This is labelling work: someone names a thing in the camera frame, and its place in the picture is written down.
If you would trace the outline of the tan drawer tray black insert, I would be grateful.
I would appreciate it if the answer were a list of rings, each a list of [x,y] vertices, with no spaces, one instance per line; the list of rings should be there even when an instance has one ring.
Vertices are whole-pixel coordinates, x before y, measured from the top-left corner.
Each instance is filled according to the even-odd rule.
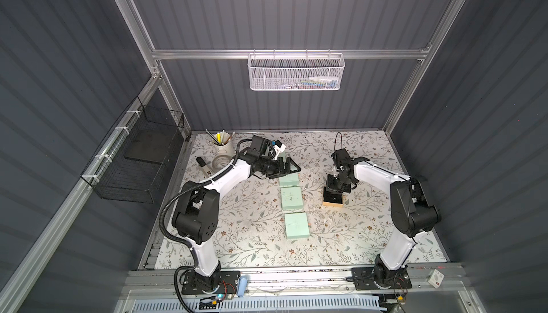
[[[335,193],[327,187],[324,187],[322,204],[328,207],[342,207],[344,206],[343,195],[342,193]]]

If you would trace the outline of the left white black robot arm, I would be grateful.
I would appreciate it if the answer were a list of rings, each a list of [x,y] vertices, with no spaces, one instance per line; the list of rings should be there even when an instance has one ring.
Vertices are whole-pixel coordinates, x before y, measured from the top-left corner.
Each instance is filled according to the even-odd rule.
[[[201,182],[188,181],[161,208],[158,218],[161,234],[188,248],[196,274],[212,278],[220,272],[211,238],[218,226],[221,200],[235,186],[256,173],[273,180],[301,171],[290,156],[281,156],[284,152],[285,145],[279,140],[261,136],[242,139],[227,166]]]

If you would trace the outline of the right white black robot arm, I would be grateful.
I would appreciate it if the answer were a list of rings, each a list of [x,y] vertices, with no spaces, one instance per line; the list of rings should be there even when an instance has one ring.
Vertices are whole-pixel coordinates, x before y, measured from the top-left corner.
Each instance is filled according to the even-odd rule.
[[[379,288],[390,288],[406,272],[405,262],[418,242],[441,221],[433,201],[428,200],[421,182],[372,163],[366,157],[353,158],[345,148],[331,154],[336,175],[329,174],[323,189],[326,203],[342,203],[358,183],[366,182],[390,199],[395,229],[384,250],[376,256],[370,274],[354,274],[352,281],[373,280]]]

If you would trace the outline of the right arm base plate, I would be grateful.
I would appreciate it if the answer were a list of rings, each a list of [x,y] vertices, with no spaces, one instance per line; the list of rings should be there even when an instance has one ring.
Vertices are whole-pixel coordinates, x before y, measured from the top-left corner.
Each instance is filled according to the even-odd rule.
[[[385,270],[381,266],[354,267],[346,280],[355,285],[356,290],[409,290],[412,288],[408,267],[399,270]]]

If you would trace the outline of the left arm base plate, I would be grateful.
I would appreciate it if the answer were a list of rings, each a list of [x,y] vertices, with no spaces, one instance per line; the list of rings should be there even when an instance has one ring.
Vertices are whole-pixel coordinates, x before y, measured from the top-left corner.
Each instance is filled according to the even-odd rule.
[[[239,271],[219,271],[204,277],[189,270],[178,276],[182,294],[235,294],[240,280]]]

